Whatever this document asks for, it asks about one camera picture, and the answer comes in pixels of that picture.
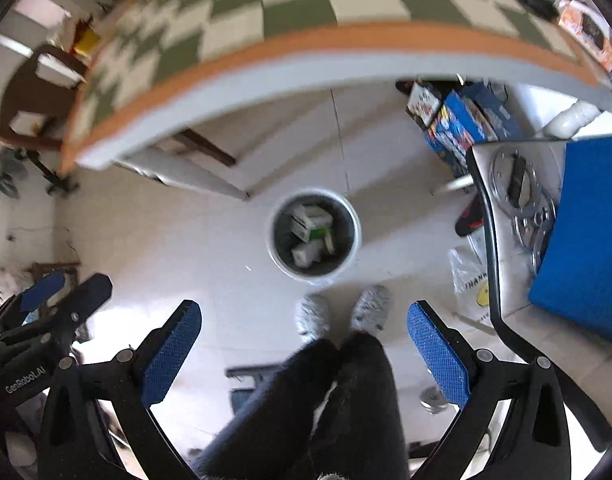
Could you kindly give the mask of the orange snack packet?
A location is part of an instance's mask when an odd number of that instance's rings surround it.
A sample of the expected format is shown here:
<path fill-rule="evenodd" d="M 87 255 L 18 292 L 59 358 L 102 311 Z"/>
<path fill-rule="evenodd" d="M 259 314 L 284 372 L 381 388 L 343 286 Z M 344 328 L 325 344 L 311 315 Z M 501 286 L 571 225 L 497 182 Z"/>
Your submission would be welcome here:
<path fill-rule="evenodd" d="M 588 52 L 607 73 L 612 71 L 610 28 L 598 12 L 578 0 L 560 4 L 558 24 Z"/>

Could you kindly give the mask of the black framed chair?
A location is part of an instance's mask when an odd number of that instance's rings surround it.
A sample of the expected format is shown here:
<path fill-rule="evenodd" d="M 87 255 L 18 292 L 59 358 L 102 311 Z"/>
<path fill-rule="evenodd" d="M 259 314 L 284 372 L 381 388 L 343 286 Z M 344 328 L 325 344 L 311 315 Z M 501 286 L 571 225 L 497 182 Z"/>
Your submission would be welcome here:
<path fill-rule="evenodd" d="M 564 403 L 593 447 L 612 443 L 612 342 L 540 309 L 528 300 L 534 281 L 531 257 L 513 232 L 507 209 L 494 184 L 510 175 L 502 155 L 524 156 L 537 181 L 556 200 L 565 168 L 563 140 L 476 144 L 466 155 L 468 170 L 484 208 L 484 239 L 491 323 L 503 343 L 526 362 L 545 356 L 554 365 Z"/>

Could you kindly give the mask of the right grey slipper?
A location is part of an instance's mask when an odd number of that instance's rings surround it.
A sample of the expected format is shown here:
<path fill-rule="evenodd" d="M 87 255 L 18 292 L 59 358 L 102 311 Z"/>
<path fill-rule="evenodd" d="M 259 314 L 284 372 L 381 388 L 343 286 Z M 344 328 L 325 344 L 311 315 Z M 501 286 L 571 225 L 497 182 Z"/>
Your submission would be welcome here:
<path fill-rule="evenodd" d="M 349 328 L 352 332 L 379 336 L 386 325 L 389 312 L 389 289 L 383 285 L 372 285 L 361 292 L 351 312 Z"/>

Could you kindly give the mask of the black red flip flop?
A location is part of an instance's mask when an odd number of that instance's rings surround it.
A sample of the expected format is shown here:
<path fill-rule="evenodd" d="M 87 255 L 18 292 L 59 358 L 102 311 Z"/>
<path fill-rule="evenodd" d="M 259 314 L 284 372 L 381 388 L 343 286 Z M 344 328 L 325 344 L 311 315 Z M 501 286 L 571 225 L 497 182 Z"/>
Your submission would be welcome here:
<path fill-rule="evenodd" d="M 478 194 L 465 207 L 455 222 L 455 233 L 459 237 L 466 237 L 474 233 L 484 224 L 484 205 Z"/>

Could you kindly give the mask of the blue foam cushion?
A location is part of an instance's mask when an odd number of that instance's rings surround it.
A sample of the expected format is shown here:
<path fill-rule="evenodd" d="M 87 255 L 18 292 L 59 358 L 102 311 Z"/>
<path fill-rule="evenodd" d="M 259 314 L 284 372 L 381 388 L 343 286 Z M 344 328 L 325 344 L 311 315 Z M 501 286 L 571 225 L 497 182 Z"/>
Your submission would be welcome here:
<path fill-rule="evenodd" d="M 528 298 L 612 341 L 612 136 L 566 145 L 560 205 Z"/>

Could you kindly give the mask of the white round trash bin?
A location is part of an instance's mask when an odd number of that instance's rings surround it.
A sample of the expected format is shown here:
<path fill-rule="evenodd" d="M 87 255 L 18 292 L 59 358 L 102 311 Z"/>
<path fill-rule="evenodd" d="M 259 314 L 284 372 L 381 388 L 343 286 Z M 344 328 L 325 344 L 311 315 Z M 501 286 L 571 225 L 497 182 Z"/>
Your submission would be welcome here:
<path fill-rule="evenodd" d="M 333 283 L 351 266 L 361 245 L 355 208 L 326 188 L 303 188 L 282 198 L 269 217 L 268 254 L 295 281 Z"/>

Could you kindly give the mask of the yellow bin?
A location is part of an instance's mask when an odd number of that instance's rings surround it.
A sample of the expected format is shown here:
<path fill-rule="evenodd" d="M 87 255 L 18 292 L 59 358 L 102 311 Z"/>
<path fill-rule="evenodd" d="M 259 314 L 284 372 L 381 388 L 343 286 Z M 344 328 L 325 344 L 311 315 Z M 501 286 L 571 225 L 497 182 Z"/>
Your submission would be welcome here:
<path fill-rule="evenodd" d="M 72 45 L 72 52 L 79 56 L 90 56 L 100 42 L 100 35 L 91 28 L 84 30 Z"/>

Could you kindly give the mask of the blue colourful carton box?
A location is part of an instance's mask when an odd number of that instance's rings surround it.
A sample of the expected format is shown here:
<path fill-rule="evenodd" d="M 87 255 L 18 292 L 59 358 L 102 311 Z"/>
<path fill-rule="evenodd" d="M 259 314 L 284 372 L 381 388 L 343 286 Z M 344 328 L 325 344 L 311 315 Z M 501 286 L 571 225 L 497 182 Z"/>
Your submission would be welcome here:
<path fill-rule="evenodd" d="M 451 90 L 424 133 L 426 143 L 455 178 L 468 174 L 466 154 L 475 144 L 526 138 L 519 122 L 489 84 Z"/>

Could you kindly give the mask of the dark wooden chair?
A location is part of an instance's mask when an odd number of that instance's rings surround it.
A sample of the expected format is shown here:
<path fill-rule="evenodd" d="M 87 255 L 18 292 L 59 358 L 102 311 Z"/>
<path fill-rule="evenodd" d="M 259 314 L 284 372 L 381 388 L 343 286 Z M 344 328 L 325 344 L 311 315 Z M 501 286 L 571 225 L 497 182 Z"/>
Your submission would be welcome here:
<path fill-rule="evenodd" d="M 11 122 L 18 113 L 44 115 L 64 119 L 70 114 L 77 91 L 58 84 L 52 84 L 36 74 L 41 55 L 50 55 L 79 76 L 85 76 L 88 67 L 74 55 L 51 44 L 42 44 L 10 78 L 0 102 L 0 142 L 11 148 L 26 151 L 59 152 L 62 141 L 45 136 L 29 136 L 17 133 Z"/>

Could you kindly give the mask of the black round lid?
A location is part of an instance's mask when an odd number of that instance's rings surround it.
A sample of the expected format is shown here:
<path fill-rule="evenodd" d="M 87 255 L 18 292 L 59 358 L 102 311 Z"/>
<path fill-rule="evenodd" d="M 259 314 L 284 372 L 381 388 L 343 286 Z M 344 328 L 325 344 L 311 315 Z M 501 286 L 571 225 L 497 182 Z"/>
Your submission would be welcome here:
<path fill-rule="evenodd" d="M 557 23 L 560 12 L 556 0 L 517 0 L 527 11 L 550 23 Z"/>

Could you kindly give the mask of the white blue medicine box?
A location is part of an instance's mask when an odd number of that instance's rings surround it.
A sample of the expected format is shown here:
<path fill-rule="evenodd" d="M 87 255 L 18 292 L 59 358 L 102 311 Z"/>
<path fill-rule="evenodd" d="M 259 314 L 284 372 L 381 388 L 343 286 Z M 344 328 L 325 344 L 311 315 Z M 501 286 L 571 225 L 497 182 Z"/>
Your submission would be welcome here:
<path fill-rule="evenodd" d="M 323 240 L 301 243 L 291 251 L 293 263 L 300 269 L 308 269 L 313 264 L 320 262 L 326 253 L 327 248 L 325 248 Z"/>

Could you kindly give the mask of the green white box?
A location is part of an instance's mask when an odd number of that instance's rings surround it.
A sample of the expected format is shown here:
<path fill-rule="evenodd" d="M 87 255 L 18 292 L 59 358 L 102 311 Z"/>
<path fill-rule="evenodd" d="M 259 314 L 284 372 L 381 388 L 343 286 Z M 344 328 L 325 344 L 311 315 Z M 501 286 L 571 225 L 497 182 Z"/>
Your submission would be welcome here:
<path fill-rule="evenodd" d="M 291 232 L 304 243 L 322 240 L 333 226 L 332 215 L 317 205 L 298 204 L 291 218 Z"/>

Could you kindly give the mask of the grey slipper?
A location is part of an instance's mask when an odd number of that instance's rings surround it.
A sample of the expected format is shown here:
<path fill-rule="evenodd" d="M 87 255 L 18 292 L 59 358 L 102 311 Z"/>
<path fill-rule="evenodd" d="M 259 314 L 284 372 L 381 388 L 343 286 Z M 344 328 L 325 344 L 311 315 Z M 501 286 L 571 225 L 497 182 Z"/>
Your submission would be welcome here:
<path fill-rule="evenodd" d="M 295 325 L 304 344 L 329 338 L 331 312 L 327 298 L 320 294 L 309 294 L 301 298 L 295 307 Z"/>
<path fill-rule="evenodd" d="M 379 336 L 386 325 L 389 312 L 389 289 L 383 285 L 372 285 L 361 292 L 351 312 L 349 328 L 352 332 Z"/>

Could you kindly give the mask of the black gold gift box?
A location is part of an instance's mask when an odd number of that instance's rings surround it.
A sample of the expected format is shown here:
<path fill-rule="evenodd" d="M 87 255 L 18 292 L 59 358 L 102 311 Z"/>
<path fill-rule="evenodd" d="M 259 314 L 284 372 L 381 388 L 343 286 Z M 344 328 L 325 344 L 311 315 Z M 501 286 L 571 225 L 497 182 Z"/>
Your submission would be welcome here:
<path fill-rule="evenodd" d="M 443 97 L 429 82 L 413 81 L 407 103 L 407 113 L 422 129 L 426 129 L 434 120 Z"/>

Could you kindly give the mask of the green white checkered mat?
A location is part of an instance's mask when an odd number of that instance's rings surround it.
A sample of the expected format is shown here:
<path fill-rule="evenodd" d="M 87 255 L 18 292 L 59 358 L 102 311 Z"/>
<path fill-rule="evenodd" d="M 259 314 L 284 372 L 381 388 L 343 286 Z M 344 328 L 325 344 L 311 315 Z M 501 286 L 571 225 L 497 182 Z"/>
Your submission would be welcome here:
<path fill-rule="evenodd" d="M 128 0 L 94 55 L 61 151 L 101 167 L 230 108 L 340 81 L 458 69 L 604 96 L 560 27 L 517 0 Z"/>

